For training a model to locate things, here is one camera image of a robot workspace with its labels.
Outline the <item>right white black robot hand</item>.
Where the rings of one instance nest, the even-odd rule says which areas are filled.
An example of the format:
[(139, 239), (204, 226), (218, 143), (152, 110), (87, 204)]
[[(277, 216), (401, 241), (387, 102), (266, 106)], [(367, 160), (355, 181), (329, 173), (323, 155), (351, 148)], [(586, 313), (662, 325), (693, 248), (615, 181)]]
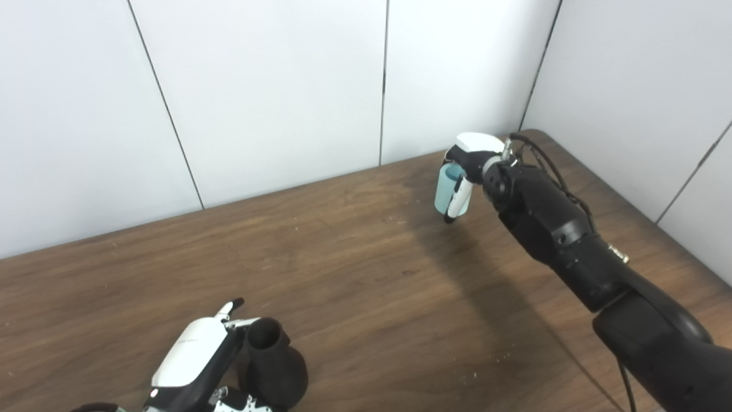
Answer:
[(445, 223), (452, 224), (467, 211), (474, 187), (483, 184), (487, 168), (504, 157), (506, 143), (496, 136), (478, 132), (463, 132), (444, 154), (441, 172), (452, 175), (452, 188), (442, 210)]

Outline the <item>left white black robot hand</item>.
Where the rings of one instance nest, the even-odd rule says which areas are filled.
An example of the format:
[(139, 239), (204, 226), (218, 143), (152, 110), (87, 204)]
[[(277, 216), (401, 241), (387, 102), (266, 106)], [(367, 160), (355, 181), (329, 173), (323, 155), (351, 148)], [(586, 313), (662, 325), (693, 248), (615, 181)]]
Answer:
[(245, 303), (225, 303), (215, 315), (192, 321), (176, 339), (151, 381), (143, 411), (274, 411), (251, 394), (220, 386), (256, 321), (231, 320)]

